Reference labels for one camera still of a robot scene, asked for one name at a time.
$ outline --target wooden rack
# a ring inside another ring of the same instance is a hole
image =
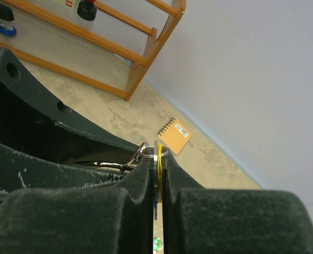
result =
[[[99,1],[95,2],[95,5],[98,10],[101,12],[117,19],[120,22],[123,22],[132,28],[146,34],[148,36],[145,51],[142,55],[133,52],[130,49],[127,49],[123,46],[116,44],[113,41],[110,41],[98,34],[94,34],[89,30],[74,24],[68,20],[63,19],[51,13],[39,6],[36,6],[26,0],[2,0],[3,2],[10,4],[22,11],[25,11],[37,18],[40,18],[52,25],[55,25],[63,30],[66,30],[76,36],[79,36],[95,45],[98,45],[106,50],[109,50],[115,54],[118,54],[126,59],[132,61],[128,83],[127,83],[127,90],[122,90],[111,86],[110,84],[105,84],[98,80],[86,77],[85,75],[79,74],[75,71],[71,71],[67,68],[62,66],[56,65],[54,63],[48,62],[31,54],[28,54],[24,51],[21,51],[15,47],[11,47],[9,45],[5,45],[0,42],[0,46],[10,48],[19,58],[29,61],[33,64],[39,65],[43,68],[50,69],[57,73],[66,75],[73,79],[79,80],[86,84],[95,86],[97,88],[103,89],[107,92],[116,94],[120,97],[123,97],[125,100],[129,100],[134,91],[136,90],[137,86],[143,79],[144,75],[148,71],[149,67],[155,60],[156,56],[160,52],[161,48],[177,26],[178,22],[180,21],[184,11],[185,11],[185,0],[173,0],[173,6],[169,6],[162,2],[161,0],[145,0],[149,2],[151,5],[155,6],[156,8],[162,10],[163,12],[168,14],[167,21],[163,27],[162,32],[157,37],[157,29],[156,28],[149,28],[144,24],[128,17],[121,12],[107,6]]]

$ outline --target beige floor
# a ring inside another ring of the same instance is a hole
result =
[[[28,62],[27,69],[79,114],[111,133],[140,144],[157,140],[157,132],[171,118],[179,119],[192,133],[177,162],[206,188],[256,189],[254,183],[224,153],[196,130],[147,82],[143,81],[128,102],[94,87],[45,70]],[[163,240],[162,215],[154,224],[154,234]]]

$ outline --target orange notebook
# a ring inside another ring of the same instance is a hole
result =
[[[188,129],[175,118],[171,118],[170,121],[158,132],[158,138],[176,155],[181,152],[191,136],[192,135]]]

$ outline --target yellow strap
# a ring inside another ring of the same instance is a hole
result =
[[[162,144],[159,144],[157,148],[157,200],[158,203],[162,203]]]

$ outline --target wall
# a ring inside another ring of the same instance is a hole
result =
[[[313,1],[187,0],[148,79],[264,188],[313,210]]]

